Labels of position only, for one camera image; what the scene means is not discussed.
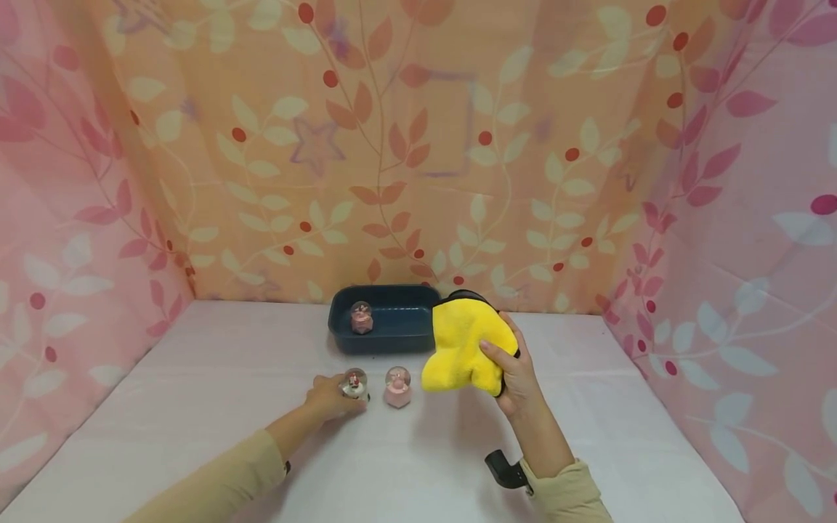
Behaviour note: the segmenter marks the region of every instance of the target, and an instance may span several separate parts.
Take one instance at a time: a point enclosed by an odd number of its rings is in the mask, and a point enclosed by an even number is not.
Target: right hand
[[[503,369],[506,388],[496,400],[500,410],[509,421],[513,421],[524,413],[530,413],[540,408],[545,400],[541,387],[537,384],[535,367],[532,364],[529,350],[526,348],[526,340],[523,339],[523,334],[507,313],[501,312],[500,318],[508,324],[514,333],[517,339],[517,348],[521,352],[520,357],[515,358],[500,347],[485,340],[480,342],[480,349],[488,359]]]

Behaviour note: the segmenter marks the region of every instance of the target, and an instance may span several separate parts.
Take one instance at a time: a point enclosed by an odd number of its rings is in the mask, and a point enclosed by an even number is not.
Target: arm
[[[123,523],[226,523],[285,478],[290,457],[322,424],[366,409],[343,397],[342,374],[316,377],[306,402],[149,501]]]
[[[497,398],[497,404],[521,446],[521,466],[543,520],[547,523],[613,523],[588,466],[573,456],[543,397],[526,340],[508,315],[502,317],[515,333],[520,357],[516,359],[484,341],[480,348],[503,369],[506,389]]]

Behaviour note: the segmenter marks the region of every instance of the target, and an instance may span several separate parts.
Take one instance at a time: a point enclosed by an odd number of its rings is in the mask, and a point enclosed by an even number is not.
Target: purple star
[[[326,161],[346,159],[346,155],[334,143],[337,124],[333,121],[319,127],[312,127],[307,121],[295,118],[294,127],[300,143],[294,149],[294,154],[290,156],[292,162],[307,163],[314,174],[322,177],[326,171]]]

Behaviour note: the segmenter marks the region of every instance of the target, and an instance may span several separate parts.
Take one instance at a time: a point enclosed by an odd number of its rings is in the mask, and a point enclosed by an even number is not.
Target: left hand
[[[306,394],[305,406],[316,411],[324,422],[346,414],[362,413],[367,409],[366,398],[351,399],[343,396],[340,390],[342,379],[342,374],[316,376],[313,387]]]

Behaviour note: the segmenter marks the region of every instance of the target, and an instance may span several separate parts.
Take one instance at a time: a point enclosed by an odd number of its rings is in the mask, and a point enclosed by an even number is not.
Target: hand
[[[488,359],[503,369],[506,388],[497,398],[497,405],[511,421],[519,417],[521,413],[540,408],[546,402],[543,399],[541,387],[537,384],[535,367],[532,364],[529,350],[526,348],[526,340],[523,339],[523,334],[507,313],[501,312],[500,317],[511,327],[511,331],[517,339],[517,348],[521,352],[520,357],[515,358],[500,347],[485,340],[480,342],[480,349]]]
[[[306,394],[305,407],[315,411],[323,422],[339,418],[345,414],[366,411],[366,399],[351,399],[343,396],[340,390],[342,374],[332,377],[316,376],[314,385]]]

